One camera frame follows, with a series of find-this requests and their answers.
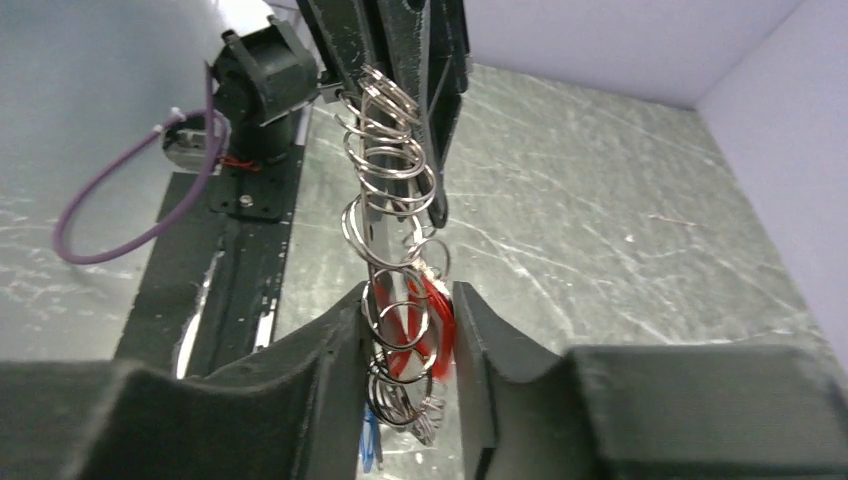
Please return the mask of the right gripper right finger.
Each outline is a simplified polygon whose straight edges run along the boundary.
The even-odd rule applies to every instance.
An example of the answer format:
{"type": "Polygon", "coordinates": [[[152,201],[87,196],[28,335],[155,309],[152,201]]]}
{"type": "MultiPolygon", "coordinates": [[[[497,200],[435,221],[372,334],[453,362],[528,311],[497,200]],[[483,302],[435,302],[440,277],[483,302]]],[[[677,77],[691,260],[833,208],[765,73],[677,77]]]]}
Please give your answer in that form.
{"type": "Polygon", "coordinates": [[[789,345],[556,354],[453,287],[468,479],[843,479],[847,399],[789,345]]]}

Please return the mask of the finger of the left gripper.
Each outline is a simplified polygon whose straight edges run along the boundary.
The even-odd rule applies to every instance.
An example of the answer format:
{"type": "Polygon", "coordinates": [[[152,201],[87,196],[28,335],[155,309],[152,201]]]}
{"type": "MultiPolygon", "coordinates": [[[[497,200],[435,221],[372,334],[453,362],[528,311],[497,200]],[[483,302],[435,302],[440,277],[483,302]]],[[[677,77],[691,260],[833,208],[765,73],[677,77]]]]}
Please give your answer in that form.
{"type": "Polygon", "coordinates": [[[414,135],[437,178],[428,213],[432,223],[443,228],[449,214],[445,163],[472,69],[464,2],[379,1],[377,5],[392,79],[419,105],[420,123],[414,135]]]}
{"type": "Polygon", "coordinates": [[[368,0],[298,0],[297,5],[324,64],[320,84],[335,100],[358,93],[363,67],[385,67],[385,36],[378,3],[368,0]]]}

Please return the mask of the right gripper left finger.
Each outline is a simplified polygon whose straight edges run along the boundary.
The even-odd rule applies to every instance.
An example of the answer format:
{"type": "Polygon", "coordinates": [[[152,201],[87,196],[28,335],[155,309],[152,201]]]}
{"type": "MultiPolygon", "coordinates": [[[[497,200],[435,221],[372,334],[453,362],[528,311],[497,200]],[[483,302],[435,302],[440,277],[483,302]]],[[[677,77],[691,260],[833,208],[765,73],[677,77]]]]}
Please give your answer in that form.
{"type": "Polygon", "coordinates": [[[5,362],[5,479],[352,479],[362,290],[205,378],[142,362],[5,362]]]}

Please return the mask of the metal keyring with keys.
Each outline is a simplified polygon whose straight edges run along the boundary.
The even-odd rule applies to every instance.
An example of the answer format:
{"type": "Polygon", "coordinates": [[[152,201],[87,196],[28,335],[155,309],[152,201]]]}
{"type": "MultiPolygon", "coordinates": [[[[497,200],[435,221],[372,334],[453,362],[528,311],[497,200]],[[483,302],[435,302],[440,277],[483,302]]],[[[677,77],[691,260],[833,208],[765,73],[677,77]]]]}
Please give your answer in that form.
{"type": "Polygon", "coordinates": [[[448,291],[448,246],[426,214],[440,186],[416,139],[420,107],[395,81],[365,64],[349,111],[335,119],[359,192],[341,214],[342,234],[365,262],[360,308],[367,334],[362,469],[383,465],[384,430],[432,445],[444,422],[456,322],[448,291]]]}

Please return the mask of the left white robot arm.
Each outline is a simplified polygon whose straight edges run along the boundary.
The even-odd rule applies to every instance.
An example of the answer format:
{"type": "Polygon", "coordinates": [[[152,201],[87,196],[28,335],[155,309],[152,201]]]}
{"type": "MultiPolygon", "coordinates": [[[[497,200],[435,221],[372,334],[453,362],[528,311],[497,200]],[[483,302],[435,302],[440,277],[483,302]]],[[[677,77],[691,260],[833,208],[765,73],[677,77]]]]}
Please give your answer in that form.
{"type": "Polygon", "coordinates": [[[444,164],[469,86],[460,1],[302,1],[310,37],[265,1],[199,1],[211,23],[207,106],[179,115],[164,152],[209,187],[192,195],[240,222],[294,211],[305,153],[299,128],[318,98],[346,109],[342,149],[374,215],[446,225],[444,164]]]}

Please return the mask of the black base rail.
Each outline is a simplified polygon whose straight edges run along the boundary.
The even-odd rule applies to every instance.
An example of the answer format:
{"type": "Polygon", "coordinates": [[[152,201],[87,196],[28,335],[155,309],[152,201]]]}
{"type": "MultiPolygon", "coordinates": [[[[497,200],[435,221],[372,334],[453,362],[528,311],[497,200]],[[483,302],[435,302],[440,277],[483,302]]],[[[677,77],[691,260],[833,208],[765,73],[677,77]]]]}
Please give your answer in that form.
{"type": "Polygon", "coordinates": [[[225,167],[153,246],[118,359],[207,376],[270,342],[304,149],[263,173],[225,167]]]}

